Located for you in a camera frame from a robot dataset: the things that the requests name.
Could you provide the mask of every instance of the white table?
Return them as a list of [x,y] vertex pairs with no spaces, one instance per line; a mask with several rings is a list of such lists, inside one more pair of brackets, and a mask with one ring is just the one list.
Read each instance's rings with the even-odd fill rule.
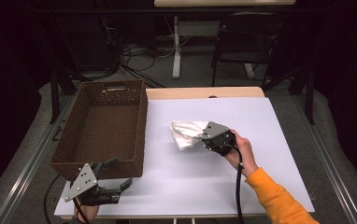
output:
[[[194,99],[182,99],[186,95]],[[209,95],[219,98],[205,98]],[[99,218],[237,216],[236,170],[219,154],[206,150],[201,142],[180,151],[169,131],[172,119],[215,121],[247,136],[258,164],[308,212],[314,212],[273,107],[259,88],[148,90],[148,96],[143,176],[134,178],[118,204],[102,205]],[[100,180],[99,185],[111,189],[123,181]],[[74,205],[64,202],[67,191],[68,183],[56,216],[73,215]],[[244,215],[264,214],[246,183],[241,185],[241,204]]]
[[[156,7],[245,7],[245,6],[290,6],[294,5],[295,0],[155,0],[154,5]],[[173,78],[179,78],[179,71],[181,66],[181,49],[179,45],[179,17],[175,16],[175,60],[173,63]],[[217,35],[217,22],[204,22],[198,21],[194,24],[195,27],[207,26],[207,32],[204,35],[210,35],[210,27],[215,28]],[[199,31],[193,33],[193,35],[199,35]],[[245,64],[247,73],[253,76],[251,64]]]

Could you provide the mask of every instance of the wicker basket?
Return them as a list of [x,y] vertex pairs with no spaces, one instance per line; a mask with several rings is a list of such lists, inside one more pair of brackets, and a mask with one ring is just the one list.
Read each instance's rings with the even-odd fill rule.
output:
[[147,106],[144,81],[83,83],[50,166],[71,180],[84,163],[118,158],[100,179],[142,176]]

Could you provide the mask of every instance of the orange sleeve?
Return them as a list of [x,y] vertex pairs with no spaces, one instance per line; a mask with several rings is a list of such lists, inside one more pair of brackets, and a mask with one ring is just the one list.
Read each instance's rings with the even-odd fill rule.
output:
[[247,179],[272,223],[319,223],[281,185],[259,168]]

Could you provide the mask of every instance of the hand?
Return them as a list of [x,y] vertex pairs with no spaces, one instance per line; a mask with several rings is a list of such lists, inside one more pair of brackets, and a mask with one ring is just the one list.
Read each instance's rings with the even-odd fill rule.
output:
[[[254,154],[251,149],[251,143],[249,139],[242,138],[235,130],[231,130],[231,132],[235,134],[237,146],[239,147],[240,153],[242,154],[244,167],[242,170],[242,175],[248,177],[258,169],[257,163],[254,159]],[[237,169],[239,164],[239,154],[236,150],[231,150],[228,154],[226,154],[225,159],[228,160],[235,169]]]
[[[83,214],[88,219],[88,221],[92,222],[94,220],[94,218],[96,217],[97,213],[99,212],[99,207],[100,207],[100,205],[96,205],[96,206],[82,205],[80,207],[80,210],[83,212]],[[74,206],[74,215],[76,216],[76,218],[81,222],[85,222],[82,215],[80,213],[77,213],[77,211],[78,211],[77,207]]]

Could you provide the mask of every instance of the white towel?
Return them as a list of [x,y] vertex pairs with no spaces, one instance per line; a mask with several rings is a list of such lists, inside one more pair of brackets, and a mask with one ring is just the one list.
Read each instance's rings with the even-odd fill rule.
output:
[[180,150],[193,147],[199,141],[208,121],[189,121],[174,119],[170,132]]

